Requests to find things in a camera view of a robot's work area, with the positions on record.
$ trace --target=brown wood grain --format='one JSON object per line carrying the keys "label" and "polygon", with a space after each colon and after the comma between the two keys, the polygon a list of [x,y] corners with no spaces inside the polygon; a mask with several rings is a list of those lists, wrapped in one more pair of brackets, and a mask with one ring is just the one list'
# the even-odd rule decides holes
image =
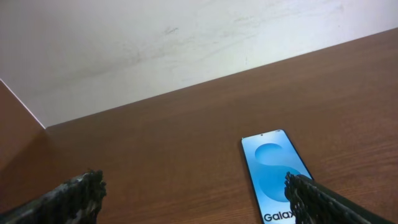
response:
{"label": "brown wood grain", "polygon": [[42,130],[24,105],[0,81],[0,170]]}
{"label": "brown wood grain", "polygon": [[0,173],[0,210],[87,168],[99,223],[260,223],[240,139],[287,131],[321,184],[398,222],[398,29],[47,129]]}

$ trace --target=wooden table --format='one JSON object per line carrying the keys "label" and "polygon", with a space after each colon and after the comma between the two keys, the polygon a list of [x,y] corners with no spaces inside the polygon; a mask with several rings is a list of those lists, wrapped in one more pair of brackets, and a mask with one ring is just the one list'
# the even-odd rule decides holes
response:
{"label": "wooden table", "polygon": [[1,171],[0,211],[90,168],[99,223],[260,223],[240,139],[275,129],[398,222],[398,29],[52,126]]}

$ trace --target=smartphone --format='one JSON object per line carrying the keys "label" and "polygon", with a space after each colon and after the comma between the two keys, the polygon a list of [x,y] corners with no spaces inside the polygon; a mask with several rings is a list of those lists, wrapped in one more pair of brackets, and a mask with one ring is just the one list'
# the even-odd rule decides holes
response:
{"label": "smartphone", "polygon": [[295,223],[285,197],[285,176],[303,174],[312,179],[284,130],[242,138],[263,223]]}

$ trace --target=blue phone screen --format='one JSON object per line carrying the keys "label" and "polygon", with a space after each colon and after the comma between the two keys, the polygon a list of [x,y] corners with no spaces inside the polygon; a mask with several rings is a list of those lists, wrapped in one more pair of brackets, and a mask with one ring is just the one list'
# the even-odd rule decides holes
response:
{"label": "blue phone screen", "polygon": [[295,223],[285,197],[287,172],[311,178],[283,130],[242,139],[246,161],[264,223]]}

